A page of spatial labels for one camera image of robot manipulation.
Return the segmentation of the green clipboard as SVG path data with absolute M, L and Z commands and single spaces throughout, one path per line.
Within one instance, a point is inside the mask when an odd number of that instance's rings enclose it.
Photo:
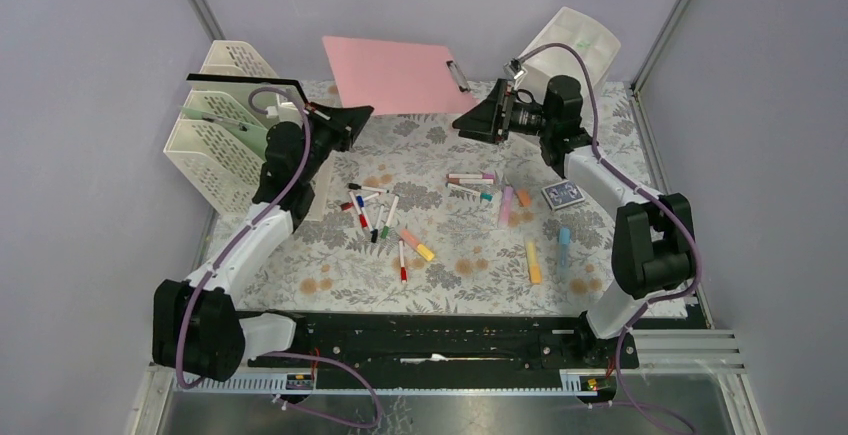
M 265 159 L 267 128 L 187 106 L 182 106 L 180 112 L 191 120 L 205 121 L 223 127 L 262 160 Z

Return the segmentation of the pink clipboard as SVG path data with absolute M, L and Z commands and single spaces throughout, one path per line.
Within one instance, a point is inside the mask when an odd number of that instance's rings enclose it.
M 373 114 L 462 114 L 477 104 L 450 49 L 443 45 L 324 36 L 345 108 Z

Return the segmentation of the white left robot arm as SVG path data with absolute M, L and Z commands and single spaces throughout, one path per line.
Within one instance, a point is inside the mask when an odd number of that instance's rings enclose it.
M 152 357 L 175 370 L 180 387 L 226 381 L 243 363 L 271 353 L 288 366 L 307 359 L 311 342 L 292 318 L 248 316 L 236 305 L 249 277 L 305 220 L 315 198 L 313 177 L 332 152 L 352 147 L 373 111 L 309 103 L 301 121 L 270 128 L 259 186 L 241 227 L 184 280 L 157 287 Z

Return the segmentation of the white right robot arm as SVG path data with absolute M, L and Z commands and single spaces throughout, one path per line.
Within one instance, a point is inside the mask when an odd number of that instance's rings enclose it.
M 566 75 L 548 81 L 539 103 L 523 101 L 511 81 L 500 79 L 452 126 L 463 138 L 491 144 L 513 133 L 538 137 L 543 161 L 613 218 L 614 280 L 582 314 L 581 333 L 573 341 L 577 360 L 597 367 L 612 355 L 612 338 L 649 305 L 690 295 L 702 262 L 688 199 L 639 184 L 610 162 L 582 125 L 583 102 L 581 83 Z

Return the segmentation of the white binder folder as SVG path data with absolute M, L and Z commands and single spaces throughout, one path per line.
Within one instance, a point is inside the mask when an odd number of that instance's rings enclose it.
M 245 108 L 249 107 L 248 95 L 264 85 L 274 86 L 296 95 L 300 102 L 308 101 L 300 82 L 293 79 L 190 73 L 186 77 L 186 82 L 193 90 L 228 93 Z

